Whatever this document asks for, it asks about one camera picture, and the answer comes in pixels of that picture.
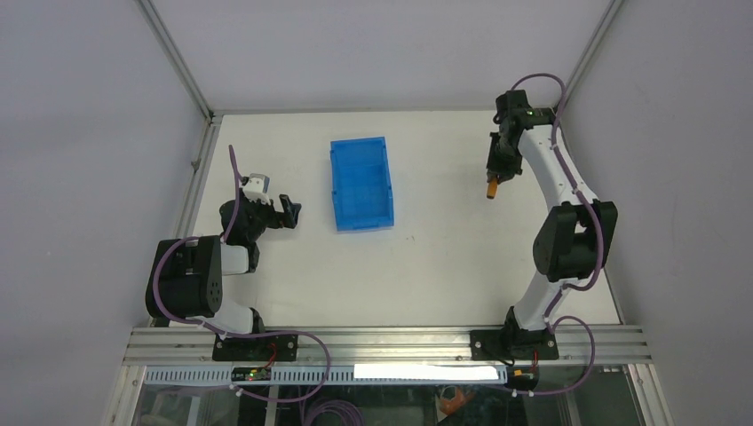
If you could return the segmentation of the orange handle screwdriver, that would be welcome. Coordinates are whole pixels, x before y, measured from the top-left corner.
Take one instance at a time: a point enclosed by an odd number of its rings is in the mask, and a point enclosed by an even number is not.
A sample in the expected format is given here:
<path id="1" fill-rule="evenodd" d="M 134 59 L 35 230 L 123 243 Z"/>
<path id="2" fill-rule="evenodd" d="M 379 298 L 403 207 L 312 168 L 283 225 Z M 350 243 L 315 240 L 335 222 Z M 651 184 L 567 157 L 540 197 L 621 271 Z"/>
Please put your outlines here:
<path id="1" fill-rule="evenodd" d="M 493 200 L 496 197 L 498 189 L 498 183 L 495 179 L 490 180 L 487 183 L 486 197 L 489 200 Z"/>

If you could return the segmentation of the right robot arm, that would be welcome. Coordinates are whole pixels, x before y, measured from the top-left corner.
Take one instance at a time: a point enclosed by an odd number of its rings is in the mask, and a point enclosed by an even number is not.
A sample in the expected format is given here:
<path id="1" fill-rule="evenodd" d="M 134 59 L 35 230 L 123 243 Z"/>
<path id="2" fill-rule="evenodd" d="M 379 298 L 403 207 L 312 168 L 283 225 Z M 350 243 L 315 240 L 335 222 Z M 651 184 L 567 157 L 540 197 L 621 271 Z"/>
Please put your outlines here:
<path id="1" fill-rule="evenodd" d="M 550 107 L 533 107 L 523 90 L 496 101 L 487 155 L 487 197 L 497 187 L 533 171 L 548 214 L 535 236 L 535 275 L 495 337 L 483 338 L 489 353 L 506 359 L 556 359 L 552 314 L 570 291 L 591 289 L 604 267 L 614 238 L 618 210 L 601 201 L 559 142 L 559 119 Z"/>

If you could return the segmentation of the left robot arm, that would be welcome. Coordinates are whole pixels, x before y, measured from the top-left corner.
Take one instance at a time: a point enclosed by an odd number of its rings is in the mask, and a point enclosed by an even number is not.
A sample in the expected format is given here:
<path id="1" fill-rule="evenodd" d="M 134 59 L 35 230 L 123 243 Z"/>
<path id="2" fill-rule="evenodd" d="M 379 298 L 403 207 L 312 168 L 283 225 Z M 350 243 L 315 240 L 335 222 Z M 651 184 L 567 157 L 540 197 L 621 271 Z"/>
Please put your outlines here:
<path id="1" fill-rule="evenodd" d="M 258 239 L 266 230 L 297 227 L 302 205 L 286 194 L 279 201 L 281 211 L 271 201 L 243 195 L 219 208 L 221 234 L 160 241 L 145 294 L 148 313 L 234 336 L 233 348 L 244 359 L 261 358 L 267 348 L 264 322 L 256 309 L 224 295 L 223 279 L 256 271 Z"/>

